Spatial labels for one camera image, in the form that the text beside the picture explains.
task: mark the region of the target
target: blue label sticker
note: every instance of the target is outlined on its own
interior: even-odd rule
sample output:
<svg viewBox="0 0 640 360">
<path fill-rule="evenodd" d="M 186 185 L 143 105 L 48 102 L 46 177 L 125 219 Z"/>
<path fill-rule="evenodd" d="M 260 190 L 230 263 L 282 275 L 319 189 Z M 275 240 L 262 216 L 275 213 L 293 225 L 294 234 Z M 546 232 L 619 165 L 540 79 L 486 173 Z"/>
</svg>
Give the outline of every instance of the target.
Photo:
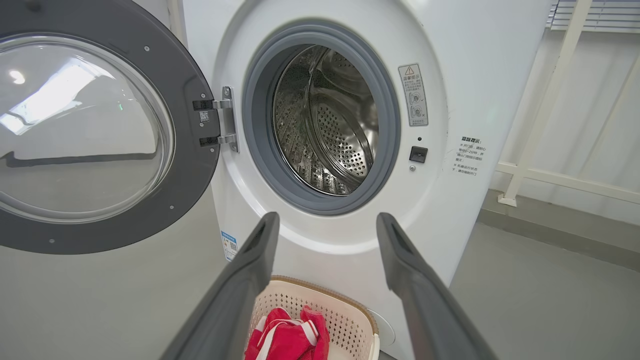
<svg viewBox="0 0 640 360">
<path fill-rule="evenodd" d="M 222 246 L 225 248 L 225 258 L 232 261 L 238 253 L 238 243 L 236 242 L 236 238 L 224 231 L 220 232 L 222 233 Z"/>
</svg>

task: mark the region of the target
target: white plastic basket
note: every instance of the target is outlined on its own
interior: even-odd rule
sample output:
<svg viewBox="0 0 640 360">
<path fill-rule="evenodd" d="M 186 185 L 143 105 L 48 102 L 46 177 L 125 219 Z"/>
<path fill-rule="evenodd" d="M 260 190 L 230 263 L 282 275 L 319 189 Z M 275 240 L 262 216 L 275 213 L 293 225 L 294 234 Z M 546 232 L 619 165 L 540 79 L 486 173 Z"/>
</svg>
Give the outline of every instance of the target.
<svg viewBox="0 0 640 360">
<path fill-rule="evenodd" d="M 273 308 L 282 307 L 291 316 L 299 317 L 304 305 L 324 315 L 331 337 L 328 360 L 378 360 L 378 326 L 363 305 L 334 291 L 290 277 L 273 276 L 255 299 L 249 336 L 260 318 Z"/>
</svg>

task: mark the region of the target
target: warning label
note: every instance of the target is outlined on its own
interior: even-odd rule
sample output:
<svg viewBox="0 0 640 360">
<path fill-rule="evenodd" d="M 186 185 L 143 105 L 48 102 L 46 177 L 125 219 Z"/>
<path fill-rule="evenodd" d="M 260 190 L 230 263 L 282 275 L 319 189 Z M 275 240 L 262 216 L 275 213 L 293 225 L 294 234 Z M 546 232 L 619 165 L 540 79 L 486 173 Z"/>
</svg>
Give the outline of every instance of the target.
<svg viewBox="0 0 640 360">
<path fill-rule="evenodd" d="M 404 88 L 406 108 L 409 113 L 409 126 L 429 125 L 427 119 L 427 100 L 424 97 L 422 76 L 418 64 L 400 66 L 398 68 Z"/>
<path fill-rule="evenodd" d="M 238 243 L 236 242 L 236 238 L 224 231 L 220 232 L 222 233 L 222 246 L 225 248 L 225 258 L 232 261 L 238 253 Z"/>
</svg>

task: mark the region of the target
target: qr code sticker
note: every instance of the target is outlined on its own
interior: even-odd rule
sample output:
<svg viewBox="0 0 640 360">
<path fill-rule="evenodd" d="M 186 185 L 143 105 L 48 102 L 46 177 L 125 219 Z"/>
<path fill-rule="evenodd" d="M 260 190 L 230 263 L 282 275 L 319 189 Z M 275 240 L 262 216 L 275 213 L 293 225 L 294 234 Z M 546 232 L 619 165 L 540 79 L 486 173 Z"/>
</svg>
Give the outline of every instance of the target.
<svg viewBox="0 0 640 360">
<path fill-rule="evenodd" d="M 200 122 L 208 122 L 209 121 L 209 112 L 201 111 L 200 112 Z"/>
<path fill-rule="evenodd" d="M 225 249 L 225 257 L 228 261 L 232 261 L 238 253 L 236 238 L 224 231 L 220 231 L 220 233 L 222 234 L 222 247 Z"/>
</svg>

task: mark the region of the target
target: window blind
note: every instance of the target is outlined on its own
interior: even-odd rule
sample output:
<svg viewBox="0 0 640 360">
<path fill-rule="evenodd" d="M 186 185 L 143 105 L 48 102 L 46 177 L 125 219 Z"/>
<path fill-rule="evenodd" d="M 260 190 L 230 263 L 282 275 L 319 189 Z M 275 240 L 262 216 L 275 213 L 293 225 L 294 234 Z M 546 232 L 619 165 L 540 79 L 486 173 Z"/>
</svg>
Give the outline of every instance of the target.
<svg viewBox="0 0 640 360">
<path fill-rule="evenodd" d="M 547 28 L 566 30 L 576 0 L 554 0 Z M 640 33 L 640 0 L 593 1 L 583 31 Z"/>
</svg>

